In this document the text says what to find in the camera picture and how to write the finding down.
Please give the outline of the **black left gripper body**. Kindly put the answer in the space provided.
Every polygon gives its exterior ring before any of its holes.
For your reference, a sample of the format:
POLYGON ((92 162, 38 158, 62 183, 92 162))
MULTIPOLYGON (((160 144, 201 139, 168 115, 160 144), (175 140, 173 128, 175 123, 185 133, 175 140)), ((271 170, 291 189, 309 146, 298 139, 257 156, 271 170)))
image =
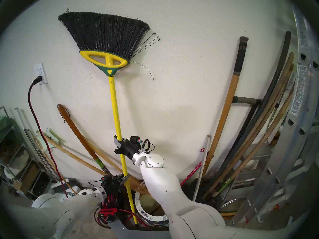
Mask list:
POLYGON ((121 186, 117 186, 117 179, 114 176, 105 175, 101 178, 101 186, 107 195, 117 195, 121 191, 121 186))

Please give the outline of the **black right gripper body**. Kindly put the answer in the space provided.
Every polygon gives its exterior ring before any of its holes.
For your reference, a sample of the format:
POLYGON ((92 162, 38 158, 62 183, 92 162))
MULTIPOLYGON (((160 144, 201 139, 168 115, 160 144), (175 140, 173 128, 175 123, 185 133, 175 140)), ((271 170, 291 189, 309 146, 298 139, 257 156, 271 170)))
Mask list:
POLYGON ((128 159, 132 160, 134 154, 140 150, 140 143, 135 141, 124 141, 124 145, 121 148, 115 149, 116 154, 122 154, 128 159))

